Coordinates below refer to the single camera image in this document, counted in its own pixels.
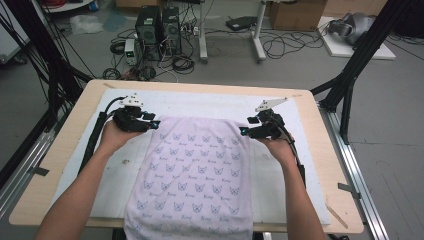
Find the wire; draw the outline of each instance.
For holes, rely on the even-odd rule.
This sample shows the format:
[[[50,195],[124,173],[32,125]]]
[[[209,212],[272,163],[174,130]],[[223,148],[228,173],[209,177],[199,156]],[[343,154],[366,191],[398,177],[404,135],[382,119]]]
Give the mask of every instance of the wire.
[[[108,105],[107,105],[107,107],[106,107],[106,109],[105,109],[105,113],[107,114],[107,112],[109,111],[109,108],[112,106],[112,104],[114,104],[116,101],[119,101],[119,100],[124,100],[125,98],[127,98],[127,97],[117,97],[117,98],[115,98],[115,99],[113,99]]]
[[[179,74],[187,75],[194,71],[195,62],[185,56],[177,56],[172,60],[172,69]]]
[[[125,42],[125,40],[127,40],[127,39],[135,39],[135,37],[134,38],[131,38],[130,37],[135,32],[136,31],[135,31],[134,28],[130,28],[130,29],[127,29],[127,30],[125,30],[123,32],[120,32],[120,33],[118,33],[118,35],[116,35],[116,38],[110,40],[110,43],[116,43],[116,42],[122,42],[122,41]]]
[[[424,45],[424,39],[418,39],[413,37],[405,37],[398,34],[389,35],[389,38],[393,41],[402,41],[412,45]]]
[[[55,21],[50,17],[51,16],[51,13],[50,13],[50,9],[49,8],[46,8],[46,9],[42,9],[42,12],[43,12],[43,15],[44,15],[44,17],[46,18],[46,19],[49,19],[50,20],[50,22],[53,24],[53,26],[54,26],[54,29],[56,30],[56,33],[59,35],[61,35],[62,36],[62,38],[63,39],[65,39],[65,41],[68,43],[68,45],[69,45],[69,47],[71,47],[71,49],[72,49],[72,51],[75,53],[75,55],[77,55],[77,57],[78,57],[78,59],[81,61],[81,63],[85,66],[85,68],[88,70],[88,72],[91,74],[91,77],[93,77],[93,78],[96,78],[96,75],[94,75],[94,73],[90,70],[90,68],[87,66],[87,64],[85,63],[85,61],[81,58],[81,56],[78,54],[78,52],[75,50],[75,48],[74,48],[74,46],[72,46],[72,44],[69,42],[69,40],[68,40],[68,38],[65,36],[65,34],[62,32],[62,31],[60,31],[60,29],[57,27],[57,25],[56,25],[56,23],[55,23]],[[62,38],[58,38],[57,40],[59,41],[59,44],[62,46],[62,54],[63,55],[65,55],[65,57],[66,57],[66,60],[67,60],[67,62],[68,62],[68,64],[70,65],[71,63],[70,63],[70,61],[69,61],[69,59],[68,59],[68,57],[67,57],[67,53],[66,53],[66,50],[65,50],[65,46],[64,46],[64,44],[63,44],[63,42],[62,42]]]
[[[215,44],[215,42],[214,41],[211,41],[211,40],[208,40],[206,43],[213,43],[213,47],[211,47],[211,49],[216,49],[219,53],[218,53],[218,55],[216,56],[216,57],[219,57],[219,58],[227,58],[227,57],[230,57],[230,56],[234,56],[234,55],[236,55],[236,54],[239,54],[239,53],[241,53],[241,52],[243,52],[244,50],[245,50],[245,48],[246,48],[246,44],[245,44],[245,39],[244,39],[244,37],[243,36],[241,36],[241,34],[240,33],[246,33],[246,32],[249,32],[249,34],[244,34],[246,37],[247,36],[251,36],[250,35],[250,28],[247,30],[247,31],[243,31],[243,32],[232,32],[232,31],[224,31],[224,30],[220,30],[220,29],[215,29],[215,28],[207,28],[207,29],[211,29],[211,30],[213,30],[213,31],[210,31],[210,32],[206,32],[205,34],[212,34],[212,33],[226,33],[226,34],[229,34],[230,36],[236,36],[236,37],[239,37],[239,38],[241,38],[241,40],[242,40],[242,43],[243,43],[243,45],[242,45],[242,50],[240,50],[240,51],[236,51],[236,52],[233,52],[233,53],[230,53],[230,54],[228,54],[228,55],[225,55],[225,56],[220,56],[221,55],[221,49],[219,49],[218,47],[216,47],[216,44]]]
[[[162,68],[162,62],[163,62],[163,60],[165,59],[165,56],[166,56],[166,49],[165,49],[165,52],[164,53],[162,53],[161,52],[161,55],[163,56],[162,57],[162,60],[160,61],[160,63],[159,63],[159,67],[160,67],[160,69],[162,69],[163,71],[165,71],[165,72],[167,72],[167,73],[169,73],[169,74],[172,74],[172,76],[174,76],[175,77],[175,79],[177,80],[177,83],[178,83],[178,77],[177,77],[177,75],[175,75],[173,72],[171,72],[171,71],[169,71],[169,70],[166,70],[166,69],[163,69]]]
[[[423,57],[420,57],[420,56],[416,55],[415,53],[412,53],[412,52],[410,52],[410,51],[406,50],[405,48],[403,48],[403,47],[401,47],[401,46],[397,45],[397,44],[396,44],[396,43],[394,43],[394,42],[391,42],[391,41],[390,41],[390,40],[388,40],[388,39],[386,39],[386,41],[387,41],[387,42],[389,42],[390,44],[392,44],[392,45],[394,45],[394,46],[396,46],[396,47],[398,47],[398,48],[402,49],[403,51],[405,51],[405,52],[407,52],[407,53],[411,54],[412,56],[414,56],[414,57],[416,57],[416,58],[421,59],[421,60],[423,60],[423,61],[424,61],[424,58],[423,58]]]
[[[299,159],[299,156],[298,156],[298,154],[297,154],[297,150],[296,150],[296,147],[294,146],[294,139],[292,138],[292,136],[290,135],[290,133],[287,131],[287,129],[284,127],[284,125],[283,124],[281,124],[277,119],[275,119],[274,117],[272,117],[272,116],[269,116],[269,118],[270,119],[272,119],[276,124],[277,124],[277,126],[278,126],[278,128],[279,128],[279,130],[280,130],[280,132],[284,135],[284,138],[286,139],[286,141],[289,143],[289,146],[290,146],[290,148],[291,148],[291,150],[292,150],[292,152],[293,152],[293,155],[295,156],[295,158],[296,158],[296,163],[298,164],[298,165],[300,165],[301,164],[301,162],[300,162],[300,159]]]
[[[116,55],[122,55],[125,53],[125,42],[116,42],[110,45],[110,51]]]
[[[271,37],[271,40],[265,41],[263,43],[263,48],[267,56],[271,59],[280,59],[285,55],[293,52],[298,52],[303,48],[321,48],[324,46],[324,41],[321,36],[313,36],[308,33],[303,32],[287,32],[281,35],[277,35],[272,32],[263,32],[270,36],[261,36],[260,38]],[[281,46],[281,53],[273,53],[273,45],[277,43]]]
[[[208,16],[209,12],[211,11],[212,6],[213,6],[214,2],[215,2],[215,0],[212,0],[212,3],[211,3],[211,5],[209,6],[209,9],[208,9],[208,11],[206,12],[205,17],[204,17],[204,18],[202,19],[202,21],[199,23],[199,26],[200,26],[200,25],[202,25],[202,23],[204,23],[204,22],[206,21],[206,17]]]
[[[9,22],[8,22],[9,27],[10,27],[11,29],[14,29],[14,28],[13,28],[12,20],[10,20],[9,13],[7,12],[6,7],[3,5],[3,1],[0,1],[0,4],[1,4],[1,6],[2,6],[2,8],[3,8],[4,12],[6,13],[7,19],[9,19]]]

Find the concrete floor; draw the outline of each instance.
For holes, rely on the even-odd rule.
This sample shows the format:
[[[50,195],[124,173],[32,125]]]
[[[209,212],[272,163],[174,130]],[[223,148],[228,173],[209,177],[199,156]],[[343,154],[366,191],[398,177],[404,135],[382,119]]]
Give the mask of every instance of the concrete floor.
[[[214,9],[207,26],[226,29],[224,21],[230,14],[218,14]],[[78,14],[93,14],[105,22],[110,10],[89,13],[78,9],[56,15],[58,22]],[[68,37],[96,76],[110,67],[110,40],[117,33],[133,28],[134,20],[126,20],[116,32]],[[273,88],[312,89],[335,76],[344,68],[347,58],[330,57],[325,47],[304,48],[279,60],[256,62],[256,54],[247,34],[208,35],[209,62],[201,64],[198,52],[193,59],[195,70],[189,75],[177,75],[180,83],[257,86]],[[405,49],[424,57],[423,45],[397,42]],[[391,239],[420,239],[424,235],[424,61],[386,43],[396,55],[395,61],[372,60],[360,75],[353,96],[349,139],[374,203]],[[72,64],[85,71],[76,55],[67,47]],[[0,66],[0,167],[11,157],[47,108],[45,98],[31,65]],[[157,81],[175,82],[171,74]],[[325,95],[316,96],[321,100]],[[32,238],[35,227],[11,226],[8,215],[0,220],[2,239]],[[351,239],[371,239],[367,230]],[[110,239],[111,230],[87,229],[82,239]],[[274,234],[273,239],[286,239]]]

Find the human forearm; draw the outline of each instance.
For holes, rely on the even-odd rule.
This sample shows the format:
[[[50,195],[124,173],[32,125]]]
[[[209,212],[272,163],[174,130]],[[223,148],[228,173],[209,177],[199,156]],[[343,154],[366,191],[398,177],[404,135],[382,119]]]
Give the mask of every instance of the human forearm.
[[[286,188],[287,231],[291,240],[325,239],[294,157],[282,165]]]
[[[111,153],[98,149],[78,178],[53,204],[35,239],[79,239]]]

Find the desktop computer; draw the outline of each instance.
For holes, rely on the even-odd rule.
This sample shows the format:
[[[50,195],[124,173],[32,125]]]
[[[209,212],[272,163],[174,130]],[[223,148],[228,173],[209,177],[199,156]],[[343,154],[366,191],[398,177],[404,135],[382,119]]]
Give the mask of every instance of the desktop computer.
[[[162,24],[166,39],[166,54],[180,55],[182,52],[178,7],[166,7],[163,9]]]
[[[165,38],[160,16],[159,6],[142,6],[135,23],[141,55],[146,54],[147,60],[161,60],[160,44]]]

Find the wooden table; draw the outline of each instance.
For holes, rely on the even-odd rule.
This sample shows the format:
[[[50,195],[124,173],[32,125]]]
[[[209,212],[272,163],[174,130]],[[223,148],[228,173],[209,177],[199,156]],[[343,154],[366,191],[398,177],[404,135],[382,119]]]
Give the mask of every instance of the wooden table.
[[[287,96],[293,98],[302,119],[307,142],[331,218],[331,224],[324,226],[324,231],[327,233],[360,233],[363,231],[362,220],[351,193],[338,189],[337,184],[346,184],[346,179],[316,102],[309,91],[110,80],[93,80],[87,85],[40,165],[42,168],[49,169],[49,174],[45,177],[33,176],[10,215],[9,221],[11,224],[40,225],[48,211],[50,201],[67,161],[78,145],[78,140],[95,112],[103,93],[109,88],[270,97]],[[87,226],[119,228],[123,226],[123,219],[90,218]],[[285,232],[286,227],[282,224],[254,223],[254,231]]]

